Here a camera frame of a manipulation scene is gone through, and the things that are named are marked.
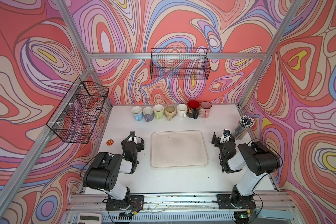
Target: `mug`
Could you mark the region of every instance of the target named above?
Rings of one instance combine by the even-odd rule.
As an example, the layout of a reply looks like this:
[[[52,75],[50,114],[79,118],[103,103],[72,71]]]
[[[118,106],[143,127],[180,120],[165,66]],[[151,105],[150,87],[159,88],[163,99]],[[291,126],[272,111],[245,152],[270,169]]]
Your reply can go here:
[[[135,106],[131,110],[134,119],[136,121],[141,121],[143,119],[143,113],[142,113],[142,108],[140,106]]]
[[[166,106],[166,109],[164,110],[164,115],[168,118],[168,121],[170,121],[174,116],[177,114],[177,111],[175,110],[175,107],[172,105]]]
[[[146,107],[143,109],[143,117],[146,120],[146,122],[150,122],[154,118],[153,108],[152,107]]]
[[[199,116],[201,118],[209,117],[210,109],[212,108],[212,104],[210,102],[204,101],[200,103]]]
[[[188,102],[187,116],[190,118],[197,119],[199,112],[200,103],[196,100],[190,100]]]
[[[162,119],[163,118],[163,114],[164,114],[163,105],[157,104],[153,107],[153,110],[154,110],[154,116],[156,117],[156,119]]]
[[[177,116],[179,118],[185,118],[187,116],[188,107],[185,104],[180,104],[177,106]]]

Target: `wall-mounted wire basket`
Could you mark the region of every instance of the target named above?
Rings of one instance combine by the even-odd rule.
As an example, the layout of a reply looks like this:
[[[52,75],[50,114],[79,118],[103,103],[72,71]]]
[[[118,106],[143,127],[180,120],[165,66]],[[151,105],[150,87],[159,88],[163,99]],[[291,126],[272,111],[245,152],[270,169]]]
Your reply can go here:
[[[207,48],[151,48],[152,79],[208,80]]]
[[[90,137],[99,119],[109,89],[95,82],[80,82],[74,95],[54,122],[48,127],[63,142],[84,143]]]

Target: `pink mug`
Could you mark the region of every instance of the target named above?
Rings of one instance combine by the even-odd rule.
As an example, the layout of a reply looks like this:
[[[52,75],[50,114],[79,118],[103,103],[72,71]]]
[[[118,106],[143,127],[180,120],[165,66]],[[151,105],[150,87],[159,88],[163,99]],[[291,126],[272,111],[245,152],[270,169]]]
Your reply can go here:
[[[204,101],[204,102],[201,102],[200,104],[200,109],[199,109],[199,116],[201,118],[207,118],[209,117],[209,113],[210,113],[210,109],[212,108],[212,104],[207,102],[207,101]]]

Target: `white table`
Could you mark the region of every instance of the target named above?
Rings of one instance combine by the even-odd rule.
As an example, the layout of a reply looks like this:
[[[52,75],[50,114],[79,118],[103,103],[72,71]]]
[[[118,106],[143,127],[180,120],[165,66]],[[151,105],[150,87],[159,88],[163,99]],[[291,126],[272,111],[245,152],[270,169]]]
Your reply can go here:
[[[121,141],[130,131],[145,141],[145,149],[138,152],[137,168],[134,174],[120,173],[118,181],[130,188],[132,194],[144,193],[175,193],[175,192],[219,192],[231,191],[246,171],[246,167],[237,173],[222,173],[219,164],[219,148],[211,144],[213,132],[220,136],[223,129],[233,130],[240,119],[235,105],[213,105],[207,119],[180,119],[177,116],[170,122],[166,117],[146,123],[143,119],[137,122],[132,114],[133,106],[114,106],[107,123],[99,152],[122,154]],[[153,168],[150,165],[150,142],[153,132],[168,132],[178,130],[200,130],[203,133],[208,153],[209,163],[205,166]],[[107,146],[107,140],[114,144]],[[242,140],[236,140],[236,145],[248,143],[251,140],[246,134]],[[269,177],[264,177],[256,190],[274,190]],[[86,188],[85,194],[103,194],[102,191]]]

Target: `red sticker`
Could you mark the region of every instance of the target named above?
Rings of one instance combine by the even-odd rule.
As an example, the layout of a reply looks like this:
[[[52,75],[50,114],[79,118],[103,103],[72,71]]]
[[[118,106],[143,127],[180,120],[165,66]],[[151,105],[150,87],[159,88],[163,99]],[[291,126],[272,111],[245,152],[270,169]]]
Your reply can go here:
[[[108,145],[108,146],[112,146],[112,145],[113,145],[113,140],[112,140],[112,139],[108,140],[108,141],[107,141],[107,145]]]

